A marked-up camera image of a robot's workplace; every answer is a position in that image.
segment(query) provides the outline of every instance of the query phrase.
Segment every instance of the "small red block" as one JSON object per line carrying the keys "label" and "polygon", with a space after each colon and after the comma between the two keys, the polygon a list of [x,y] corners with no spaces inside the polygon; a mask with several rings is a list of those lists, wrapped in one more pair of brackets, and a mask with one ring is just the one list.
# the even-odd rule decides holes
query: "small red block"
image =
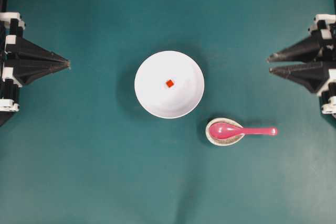
{"label": "small red block", "polygon": [[168,86],[168,88],[170,88],[171,86],[174,85],[173,81],[172,80],[169,80],[166,82],[166,85]]}

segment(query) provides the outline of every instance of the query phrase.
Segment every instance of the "spoon handle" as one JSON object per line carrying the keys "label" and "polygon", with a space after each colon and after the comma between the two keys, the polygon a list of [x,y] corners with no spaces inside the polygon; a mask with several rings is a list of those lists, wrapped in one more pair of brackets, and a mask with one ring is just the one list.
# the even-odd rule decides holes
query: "spoon handle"
{"label": "spoon handle", "polygon": [[275,127],[270,128],[243,128],[241,133],[245,135],[270,135],[276,136],[278,134],[278,129]]}

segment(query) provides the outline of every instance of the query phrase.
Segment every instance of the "pink spoon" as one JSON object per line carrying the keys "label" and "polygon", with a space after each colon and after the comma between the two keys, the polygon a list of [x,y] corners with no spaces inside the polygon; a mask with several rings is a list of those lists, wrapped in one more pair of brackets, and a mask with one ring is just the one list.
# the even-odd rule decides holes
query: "pink spoon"
{"label": "pink spoon", "polygon": [[278,134],[275,127],[270,128],[242,128],[229,123],[214,123],[209,128],[209,134],[218,140],[230,138],[236,135],[271,135]]}

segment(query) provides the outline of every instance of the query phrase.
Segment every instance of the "green table surface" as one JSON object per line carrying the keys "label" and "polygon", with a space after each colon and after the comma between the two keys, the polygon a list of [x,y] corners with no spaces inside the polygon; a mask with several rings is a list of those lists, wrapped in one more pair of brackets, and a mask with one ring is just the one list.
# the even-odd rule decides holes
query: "green table surface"
{"label": "green table surface", "polygon": [[[1,224],[335,223],[336,129],[316,96],[265,59],[307,36],[333,0],[8,0],[26,39],[71,70],[22,88],[0,128]],[[147,113],[141,62],[192,57],[205,77],[180,119]],[[208,120],[276,126],[216,147]]]}

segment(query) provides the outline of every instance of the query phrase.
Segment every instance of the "speckled dish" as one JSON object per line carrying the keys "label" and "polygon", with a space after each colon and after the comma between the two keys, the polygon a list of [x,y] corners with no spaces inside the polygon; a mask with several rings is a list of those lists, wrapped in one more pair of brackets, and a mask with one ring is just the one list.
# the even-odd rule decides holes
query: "speckled dish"
{"label": "speckled dish", "polygon": [[229,124],[232,124],[236,127],[241,127],[242,126],[231,120],[231,119],[228,119],[228,118],[215,118],[213,120],[211,120],[206,128],[205,128],[205,135],[206,137],[209,139],[209,141],[215,145],[218,145],[218,146],[228,146],[228,145],[232,145],[232,144],[235,144],[237,143],[239,140],[241,140],[245,135],[244,134],[241,134],[241,135],[237,135],[237,136],[233,136],[233,137],[229,137],[229,138],[225,138],[225,139],[216,139],[216,138],[213,138],[210,134],[209,134],[209,128],[211,125],[213,125],[214,123],[229,123]]}

